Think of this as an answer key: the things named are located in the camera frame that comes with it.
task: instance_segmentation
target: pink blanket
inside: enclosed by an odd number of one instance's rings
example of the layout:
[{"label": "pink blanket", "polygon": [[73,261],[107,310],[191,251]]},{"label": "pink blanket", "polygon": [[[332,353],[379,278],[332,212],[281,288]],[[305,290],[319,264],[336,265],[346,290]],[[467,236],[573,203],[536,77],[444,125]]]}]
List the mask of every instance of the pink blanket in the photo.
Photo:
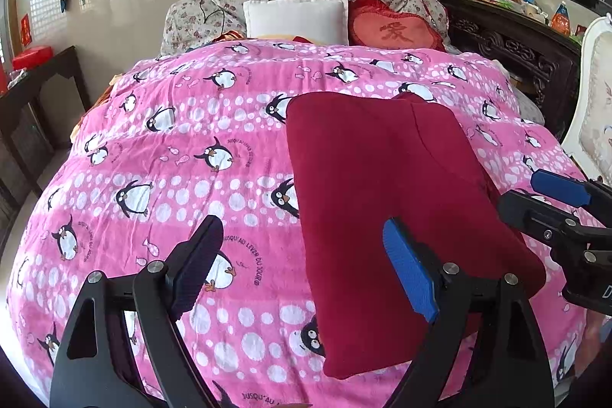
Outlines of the pink blanket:
[{"label": "pink blanket", "polygon": [[[177,327],[218,399],[225,392],[243,408],[384,404],[405,364],[330,379],[324,358],[301,338],[315,305],[284,123],[293,96],[320,90],[383,99],[409,91],[449,107],[502,192],[531,191],[539,167],[581,177],[545,128],[519,118],[503,74],[475,54],[243,41],[141,61],[87,115],[15,259],[10,314],[43,389],[88,273],[135,273],[164,259],[212,213],[225,227],[222,252]],[[531,302],[556,380],[573,360],[584,310],[561,297],[564,277],[549,249],[527,244],[547,269]],[[128,313],[127,322],[146,388],[159,395],[138,320]],[[468,338],[461,347],[448,393],[461,384],[471,344]]]}]

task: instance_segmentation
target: metal screw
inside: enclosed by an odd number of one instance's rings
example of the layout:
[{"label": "metal screw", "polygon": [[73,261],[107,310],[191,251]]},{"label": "metal screw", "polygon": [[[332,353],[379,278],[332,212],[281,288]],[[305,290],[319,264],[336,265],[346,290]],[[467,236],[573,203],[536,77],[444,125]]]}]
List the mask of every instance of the metal screw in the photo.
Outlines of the metal screw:
[{"label": "metal screw", "polygon": [[89,282],[90,284],[95,284],[97,282],[100,282],[101,278],[102,278],[102,272],[100,272],[99,270],[96,270],[96,271],[91,272],[87,276],[87,282]]},{"label": "metal screw", "polygon": [[158,271],[161,271],[162,268],[163,261],[160,260],[152,261],[147,265],[147,270],[149,270],[149,273],[157,273]]},{"label": "metal screw", "polygon": [[442,269],[449,275],[457,275],[459,273],[459,265],[456,263],[445,263]]},{"label": "metal screw", "polygon": [[504,280],[508,282],[511,286],[516,286],[518,284],[518,277],[513,273],[506,273],[504,275]]}]

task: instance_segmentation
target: red pillow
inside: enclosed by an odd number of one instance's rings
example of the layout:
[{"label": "red pillow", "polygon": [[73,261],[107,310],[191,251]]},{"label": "red pillow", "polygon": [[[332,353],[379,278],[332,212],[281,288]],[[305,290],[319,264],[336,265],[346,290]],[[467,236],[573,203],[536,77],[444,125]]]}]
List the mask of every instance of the red pillow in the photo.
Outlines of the red pillow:
[{"label": "red pillow", "polygon": [[[288,107],[324,372],[337,379],[411,360],[428,328],[384,251],[390,217],[471,275],[515,273],[529,296],[546,282],[539,258],[500,221],[499,192],[452,111],[400,96],[316,92]],[[466,333],[476,329],[473,317]]]},{"label": "red pillow", "polygon": [[379,49],[437,49],[441,35],[412,13],[396,13],[379,0],[355,0],[349,8],[349,39],[353,45]]}]

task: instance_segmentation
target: dark wooden furniture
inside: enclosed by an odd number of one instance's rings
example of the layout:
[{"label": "dark wooden furniture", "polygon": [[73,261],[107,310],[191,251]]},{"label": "dark wooden furniture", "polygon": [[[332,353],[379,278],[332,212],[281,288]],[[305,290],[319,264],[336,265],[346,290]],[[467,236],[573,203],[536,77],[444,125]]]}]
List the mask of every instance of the dark wooden furniture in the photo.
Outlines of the dark wooden furniture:
[{"label": "dark wooden furniture", "polygon": [[[77,50],[74,46],[70,46],[68,49],[59,52],[53,58],[43,63],[39,67],[28,70],[26,76],[24,76],[19,82],[11,87],[8,92],[0,96],[0,136],[2,142],[4,142],[6,148],[10,152],[11,156],[17,163],[17,166],[23,173],[28,185],[36,196],[41,197],[42,189],[38,185],[36,177],[24,162],[23,158],[17,151],[15,143],[11,138],[11,134],[15,131],[19,124],[20,111],[30,104],[33,111],[38,118],[38,122],[41,125],[43,133],[48,137],[51,142],[51,146],[56,149],[59,142],[53,136],[53,132],[49,127],[45,114],[42,111],[40,103],[38,102],[38,95],[41,91],[42,85],[47,82],[51,77],[58,74],[62,77],[69,79],[72,78],[75,81],[76,89],[78,90],[79,97],[85,111],[90,109],[91,101],[85,88],[85,82],[83,81],[83,73],[81,72],[81,66],[78,62]],[[4,197],[11,207],[19,210],[20,206],[16,199],[10,193],[8,188],[0,180],[0,195]]]},{"label": "dark wooden furniture", "polygon": [[527,16],[478,0],[439,0],[449,13],[449,36],[462,51],[497,59],[533,81],[534,101],[561,142],[571,124],[580,78],[581,46]]}]

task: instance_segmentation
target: white chair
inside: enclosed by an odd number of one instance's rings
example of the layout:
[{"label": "white chair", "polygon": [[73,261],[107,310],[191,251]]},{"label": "white chair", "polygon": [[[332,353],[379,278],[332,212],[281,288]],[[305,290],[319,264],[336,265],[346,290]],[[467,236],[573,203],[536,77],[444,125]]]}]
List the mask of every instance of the white chair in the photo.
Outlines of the white chair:
[{"label": "white chair", "polygon": [[576,113],[561,144],[590,179],[612,185],[612,15],[596,19],[582,44]]}]

